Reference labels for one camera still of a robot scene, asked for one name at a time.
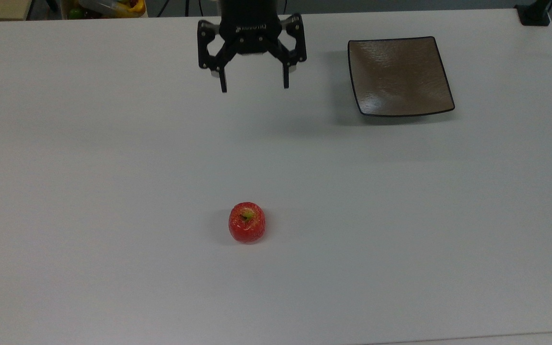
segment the yellow object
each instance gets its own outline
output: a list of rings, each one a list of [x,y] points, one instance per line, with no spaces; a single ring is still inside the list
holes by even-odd
[[[136,5],[134,7],[131,7],[127,11],[144,14],[144,12],[146,12],[146,4],[144,3],[144,0],[138,0]]]

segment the floor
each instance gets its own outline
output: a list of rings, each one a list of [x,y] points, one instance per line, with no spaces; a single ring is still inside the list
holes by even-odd
[[[156,17],[167,0],[146,0],[149,17]],[[201,1],[204,15],[217,15],[213,0],[191,0],[189,14],[199,16]],[[533,0],[287,0],[287,13],[336,13],[379,11],[422,11],[454,9],[512,9],[515,4],[530,4]],[[284,9],[285,0],[278,0]],[[184,16],[184,0],[169,0],[162,17]],[[30,20],[61,19],[60,13],[51,12],[46,0],[34,0]]]

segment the cable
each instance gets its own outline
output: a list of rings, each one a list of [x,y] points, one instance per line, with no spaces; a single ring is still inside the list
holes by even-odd
[[[165,9],[165,7],[167,6],[167,3],[169,2],[169,0],[165,0],[165,4],[163,4],[163,7],[161,8],[161,11],[159,11],[159,14],[157,15],[157,17],[160,17],[161,14],[163,14],[163,10]]]

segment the black clamp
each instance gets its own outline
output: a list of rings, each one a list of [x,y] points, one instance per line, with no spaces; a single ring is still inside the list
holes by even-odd
[[[287,49],[278,36],[285,30],[296,41],[293,50]],[[216,56],[208,52],[208,44],[214,41],[217,33],[224,39],[224,44]],[[298,62],[307,59],[304,37],[304,23],[299,13],[276,22],[274,24],[261,24],[257,26],[232,26],[227,23],[221,25],[212,24],[206,20],[200,20],[197,24],[197,49],[199,67],[210,69],[218,74],[221,80],[221,90],[227,92],[225,79],[225,66],[237,54],[265,53],[269,52],[282,63],[283,85],[289,88],[289,70]]]

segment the plastic container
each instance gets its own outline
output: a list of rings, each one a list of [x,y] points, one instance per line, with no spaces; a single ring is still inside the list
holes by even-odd
[[[138,18],[146,12],[144,0],[138,0],[134,7],[121,4],[117,0],[78,0],[78,3],[86,9],[112,18]]]

